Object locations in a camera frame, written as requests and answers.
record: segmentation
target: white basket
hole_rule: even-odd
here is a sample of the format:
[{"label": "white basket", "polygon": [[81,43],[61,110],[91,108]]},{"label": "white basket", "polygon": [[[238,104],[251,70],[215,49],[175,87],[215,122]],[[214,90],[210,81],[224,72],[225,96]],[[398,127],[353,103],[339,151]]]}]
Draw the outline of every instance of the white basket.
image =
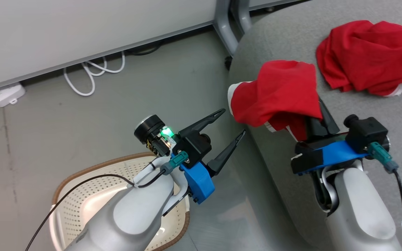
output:
[{"label": "white basket", "polygon": [[[155,156],[152,153],[133,154],[95,165],[69,176],[60,184],[52,199],[52,207],[76,184],[101,174],[118,174],[129,180],[144,168]],[[118,191],[126,189],[126,182],[116,177],[102,177],[89,181],[75,189],[51,214],[49,227],[52,242],[57,251],[62,251],[80,234],[85,224]],[[174,193],[179,188],[175,184]],[[161,251],[182,238],[189,223],[188,198],[182,200],[165,217],[155,238],[146,251]]]}]

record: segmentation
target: white stripe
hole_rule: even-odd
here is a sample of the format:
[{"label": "white stripe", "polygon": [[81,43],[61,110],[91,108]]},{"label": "white stripe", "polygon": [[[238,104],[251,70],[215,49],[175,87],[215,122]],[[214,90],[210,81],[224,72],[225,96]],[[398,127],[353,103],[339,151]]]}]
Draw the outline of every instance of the white stripe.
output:
[{"label": "white stripe", "polygon": [[236,88],[239,85],[241,85],[241,83],[244,83],[244,82],[240,82],[238,84],[233,84],[233,85],[229,86],[229,89],[228,89],[228,105],[229,105],[230,114],[232,116],[233,116],[233,112],[232,112],[232,107],[230,106],[230,102],[232,101],[233,93],[235,92]]},{"label": "white stripe", "polygon": [[265,122],[265,127],[266,127],[266,129],[268,129],[268,130],[269,130],[270,132],[272,132],[272,133],[277,132],[277,131],[274,129],[274,127],[273,127],[268,121]]},{"label": "white stripe", "polygon": [[294,136],[294,134],[291,132],[291,129],[289,126],[286,127],[286,130],[288,130],[289,134],[297,141],[296,137]]},{"label": "white stripe", "polygon": [[402,94],[402,83],[399,84],[391,94],[385,95],[384,97],[394,97],[394,96],[399,96],[401,94]]}]

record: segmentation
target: chair wheel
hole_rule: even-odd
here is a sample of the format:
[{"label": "chair wheel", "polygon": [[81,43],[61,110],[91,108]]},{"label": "chair wheel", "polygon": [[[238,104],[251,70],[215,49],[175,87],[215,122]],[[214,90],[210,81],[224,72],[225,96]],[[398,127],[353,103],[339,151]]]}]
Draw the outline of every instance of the chair wheel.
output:
[{"label": "chair wheel", "polygon": [[232,57],[231,56],[227,56],[224,59],[224,66],[226,67],[227,70],[230,70],[230,65],[232,64]]},{"label": "chair wheel", "polygon": [[276,10],[276,7],[274,7],[274,6],[265,8],[265,11],[267,11],[267,12],[273,12],[275,10]]}]

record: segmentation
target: white power strip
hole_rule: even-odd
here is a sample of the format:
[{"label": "white power strip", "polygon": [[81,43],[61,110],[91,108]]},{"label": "white power strip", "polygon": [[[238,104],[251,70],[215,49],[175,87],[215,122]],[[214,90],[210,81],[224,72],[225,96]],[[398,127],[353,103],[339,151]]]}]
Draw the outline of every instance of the white power strip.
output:
[{"label": "white power strip", "polygon": [[26,90],[19,82],[0,87],[0,107],[16,104],[25,93]]}]

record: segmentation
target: gray upholstered chair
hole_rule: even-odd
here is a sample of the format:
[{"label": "gray upholstered chair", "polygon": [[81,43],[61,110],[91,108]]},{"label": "gray upholstered chair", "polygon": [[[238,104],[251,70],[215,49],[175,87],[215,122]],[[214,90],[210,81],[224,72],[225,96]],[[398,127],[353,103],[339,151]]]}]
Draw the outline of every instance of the gray upholstered chair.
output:
[{"label": "gray upholstered chair", "polygon": [[[254,24],[241,39],[228,84],[254,80],[262,64],[269,60],[316,64],[316,47],[330,30],[354,20],[402,24],[402,0],[311,0],[279,10]],[[402,95],[383,98],[365,92],[331,90],[319,70],[317,85],[341,130],[346,130],[343,120],[352,113],[364,119],[374,116],[389,129],[390,152],[400,164],[402,176]],[[290,170],[293,138],[286,131],[270,133],[265,127],[252,128],[251,134],[300,235],[319,250],[333,250],[324,222],[326,215],[317,206],[310,177],[298,177]],[[388,175],[376,161],[364,161],[364,168],[401,235],[402,207],[394,176]]]}]

